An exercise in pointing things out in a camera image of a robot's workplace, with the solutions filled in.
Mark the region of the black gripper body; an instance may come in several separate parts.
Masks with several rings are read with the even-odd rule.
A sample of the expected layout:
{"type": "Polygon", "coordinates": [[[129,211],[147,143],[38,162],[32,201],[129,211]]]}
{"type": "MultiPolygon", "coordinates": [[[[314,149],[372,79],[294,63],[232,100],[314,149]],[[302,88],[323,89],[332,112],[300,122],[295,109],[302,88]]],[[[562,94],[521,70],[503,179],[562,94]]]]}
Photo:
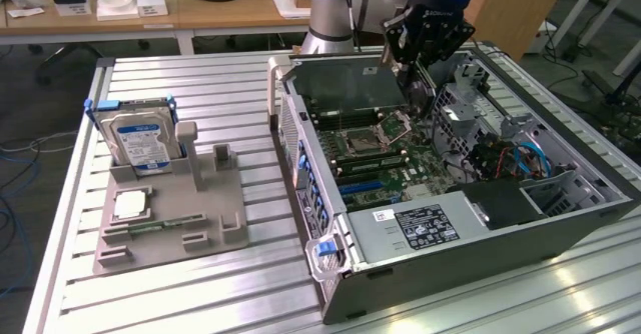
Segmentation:
{"type": "Polygon", "coordinates": [[[463,10],[471,0],[407,0],[406,30],[410,42],[419,41],[420,31],[424,40],[443,38],[463,21],[463,10]]]}

